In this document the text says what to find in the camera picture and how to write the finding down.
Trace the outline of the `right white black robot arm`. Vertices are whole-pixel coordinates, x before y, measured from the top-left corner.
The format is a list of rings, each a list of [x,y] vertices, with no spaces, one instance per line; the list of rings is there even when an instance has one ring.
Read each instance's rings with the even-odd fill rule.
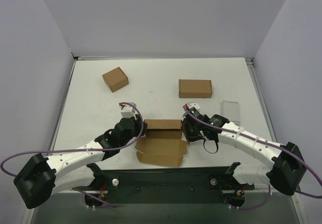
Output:
[[[195,107],[184,105],[184,120],[192,127],[189,133],[204,136],[216,144],[232,146],[262,163],[260,166],[239,164],[233,171],[233,178],[239,184],[267,184],[282,194],[292,196],[302,180],[306,167],[297,145],[286,145],[260,138],[228,119],[200,114]]]

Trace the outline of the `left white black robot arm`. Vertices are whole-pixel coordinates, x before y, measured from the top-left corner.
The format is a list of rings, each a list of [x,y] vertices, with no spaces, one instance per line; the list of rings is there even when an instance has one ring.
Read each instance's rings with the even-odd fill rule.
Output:
[[[78,169],[102,162],[117,155],[130,142],[145,134],[147,123],[138,115],[122,118],[113,129],[107,130],[74,152],[44,157],[33,155],[14,178],[14,185],[26,207],[40,206],[57,192],[84,186]]]

